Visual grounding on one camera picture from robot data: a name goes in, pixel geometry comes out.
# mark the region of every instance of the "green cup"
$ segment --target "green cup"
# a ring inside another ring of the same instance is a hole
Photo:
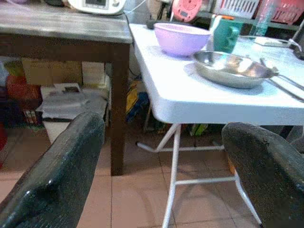
[[[213,35],[214,50],[232,53],[242,27],[241,22],[221,19]]]

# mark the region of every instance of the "purple bowl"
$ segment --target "purple bowl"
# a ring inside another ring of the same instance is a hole
[[[211,35],[202,28],[170,23],[156,23],[154,30],[161,48],[176,56],[190,56],[201,50]]]

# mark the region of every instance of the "white appliance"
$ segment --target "white appliance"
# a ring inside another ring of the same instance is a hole
[[[115,15],[123,12],[126,0],[68,0],[77,10],[103,15]]]

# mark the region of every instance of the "table top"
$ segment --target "table top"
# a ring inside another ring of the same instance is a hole
[[[201,77],[190,57],[166,55],[153,30],[136,24],[131,24],[130,29],[153,115],[158,120],[167,123],[304,124],[304,103],[271,83],[264,81],[253,89],[218,85]],[[290,49],[265,47],[262,54],[259,48],[250,49],[244,42],[238,42],[235,53],[249,54],[255,61],[260,57],[271,59],[282,75],[304,85],[304,63],[294,57]],[[304,92],[293,92],[304,98]]]
[[[30,1],[21,7],[0,1],[0,34],[132,43],[125,15],[93,15],[40,1]]]

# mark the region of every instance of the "pink basket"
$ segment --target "pink basket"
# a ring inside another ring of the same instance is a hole
[[[281,5],[276,8],[271,21],[292,25],[303,12],[304,0],[281,0]]]

